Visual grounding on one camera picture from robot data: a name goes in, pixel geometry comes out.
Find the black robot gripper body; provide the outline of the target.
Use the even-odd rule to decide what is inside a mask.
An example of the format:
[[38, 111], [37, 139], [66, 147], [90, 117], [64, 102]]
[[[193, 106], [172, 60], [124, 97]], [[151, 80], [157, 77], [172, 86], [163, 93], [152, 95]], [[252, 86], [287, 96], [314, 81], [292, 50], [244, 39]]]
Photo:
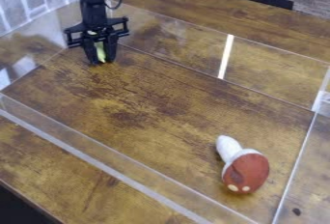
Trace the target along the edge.
[[69, 47], [82, 47], [84, 39], [90, 39], [96, 43], [104, 42], [110, 35], [119, 38], [128, 35], [128, 18], [109, 18], [105, 11], [116, 10], [123, 0], [78, 0], [78, 2], [82, 21], [64, 29]]

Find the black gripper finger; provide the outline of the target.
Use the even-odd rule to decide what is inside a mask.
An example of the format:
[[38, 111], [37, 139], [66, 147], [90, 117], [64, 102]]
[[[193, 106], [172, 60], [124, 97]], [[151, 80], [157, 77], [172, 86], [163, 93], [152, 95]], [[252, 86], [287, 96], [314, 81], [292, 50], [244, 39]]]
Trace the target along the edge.
[[116, 35], [110, 35], [106, 37], [106, 39], [102, 43], [106, 62], [113, 62], [116, 59], [117, 39], [119, 39], [119, 37]]
[[86, 54], [88, 60], [90, 61], [90, 64], [96, 65], [98, 63], [98, 58], [97, 58], [96, 47], [90, 39], [82, 40], [82, 48]]

